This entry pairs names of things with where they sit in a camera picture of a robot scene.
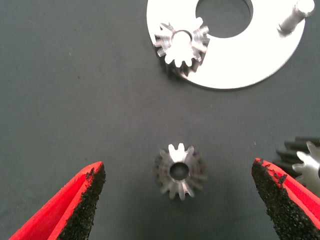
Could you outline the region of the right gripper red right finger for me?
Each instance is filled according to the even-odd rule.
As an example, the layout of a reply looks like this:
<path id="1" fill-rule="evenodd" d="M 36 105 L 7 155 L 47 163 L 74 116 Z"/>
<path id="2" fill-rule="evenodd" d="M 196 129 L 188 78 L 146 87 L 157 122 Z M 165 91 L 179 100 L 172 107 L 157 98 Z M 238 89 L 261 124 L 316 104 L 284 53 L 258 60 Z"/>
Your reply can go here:
<path id="1" fill-rule="evenodd" d="M 251 175 L 281 240 L 320 238 L 320 198 L 277 165 L 256 158 Z"/>

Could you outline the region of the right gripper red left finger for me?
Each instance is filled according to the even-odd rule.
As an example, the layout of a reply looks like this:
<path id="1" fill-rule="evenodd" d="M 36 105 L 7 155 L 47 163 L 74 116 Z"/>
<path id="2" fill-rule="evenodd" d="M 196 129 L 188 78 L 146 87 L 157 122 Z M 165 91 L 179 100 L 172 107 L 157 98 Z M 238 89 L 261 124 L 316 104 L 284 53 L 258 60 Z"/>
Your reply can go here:
<path id="1" fill-rule="evenodd" d="M 87 240 L 106 173 L 97 161 L 80 170 L 48 200 L 11 240 Z"/>

